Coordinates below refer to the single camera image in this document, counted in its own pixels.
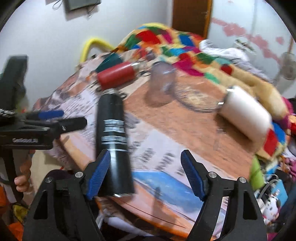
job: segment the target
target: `wall-mounted device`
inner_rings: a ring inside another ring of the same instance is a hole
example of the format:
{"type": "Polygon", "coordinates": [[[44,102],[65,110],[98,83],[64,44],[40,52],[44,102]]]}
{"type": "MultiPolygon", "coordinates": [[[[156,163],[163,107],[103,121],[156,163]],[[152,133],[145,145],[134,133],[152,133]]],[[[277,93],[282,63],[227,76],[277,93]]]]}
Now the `wall-mounted device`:
{"type": "Polygon", "coordinates": [[[82,7],[94,6],[101,3],[101,0],[64,0],[67,11],[75,10],[82,7]]]}

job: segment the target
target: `hello kitty plush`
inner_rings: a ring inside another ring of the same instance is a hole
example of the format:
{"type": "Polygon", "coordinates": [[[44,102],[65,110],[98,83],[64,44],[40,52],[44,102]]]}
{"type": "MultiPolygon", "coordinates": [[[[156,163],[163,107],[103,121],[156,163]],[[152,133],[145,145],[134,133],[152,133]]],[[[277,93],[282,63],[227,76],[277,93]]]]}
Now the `hello kitty plush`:
{"type": "Polygon", "coordinates": [[[271,221],[274,221],[278,218],[280,206],[281,201],[277,197],[271,195],[268,198],[265,209],[263,211],[263,219],[265,225],[268,225],[271,221]]]}

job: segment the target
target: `yellow tube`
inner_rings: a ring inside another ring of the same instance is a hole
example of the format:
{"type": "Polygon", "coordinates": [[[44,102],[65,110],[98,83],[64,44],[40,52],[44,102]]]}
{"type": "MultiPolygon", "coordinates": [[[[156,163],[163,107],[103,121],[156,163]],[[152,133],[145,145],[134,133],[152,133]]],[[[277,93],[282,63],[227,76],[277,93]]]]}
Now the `yellow tube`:
{"type": "Polygon", "coordinates": [[[98,45],[99,47],[103,47],[106,50],[113,50],[115,49],[114,46],[112,46],[111,44],[109,44],[108,42],[106,42],[105,40],[99,39],[99,38],[91,38],[89,39],[82,50],[81,56],[80,56],[80,63],[86,61],[87,59],[87,55],[89,53],[90,47],[92,45],[98,45]]]}

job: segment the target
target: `blue gripper pad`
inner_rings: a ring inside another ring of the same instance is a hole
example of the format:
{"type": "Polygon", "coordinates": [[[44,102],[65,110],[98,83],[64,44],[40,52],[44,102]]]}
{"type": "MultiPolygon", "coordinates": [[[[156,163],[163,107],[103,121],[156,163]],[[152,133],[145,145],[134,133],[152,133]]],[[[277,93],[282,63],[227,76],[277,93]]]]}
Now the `blue gripper pad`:
{"type": "Polygon", "coordinates": [[[205,201],[208,194],[208,171],[205,166],[196,162],[189,150],[181,153],[181,164],[195,196],[205,201]]]}
{"type": "Polygon", "coordinates": [[[110,152],[108,150],[103,150],[99,154],[95,162],[91,162],[87,165],[84,173],[86,175],[85,179],[86,179],[86,186],[87,186],[87,192],[85,196],[88,200],[92,200],[93,197],[98,194],[98,191],[102,185],[102,182],[109,168],[110,161],[111,161],[110,152]],[[90,178],[87,178],[87,176],[90,175],[87,172],[92,173],[90,178]]]}

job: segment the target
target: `white cloth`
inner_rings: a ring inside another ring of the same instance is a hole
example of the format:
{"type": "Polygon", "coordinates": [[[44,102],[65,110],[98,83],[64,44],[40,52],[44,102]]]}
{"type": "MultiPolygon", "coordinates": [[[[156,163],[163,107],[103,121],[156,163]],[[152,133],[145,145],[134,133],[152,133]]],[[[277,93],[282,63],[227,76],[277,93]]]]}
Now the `white cloth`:
{"type": "Polygon", "coordinates": [[[202,40],[200,42],[199,49],[213,57],[223,57],[229,60],[241,59],[242,61],[249,61],[249,57],[242,50],[237,48],[220,49],[215,47],[208,39],[202,40]]]}

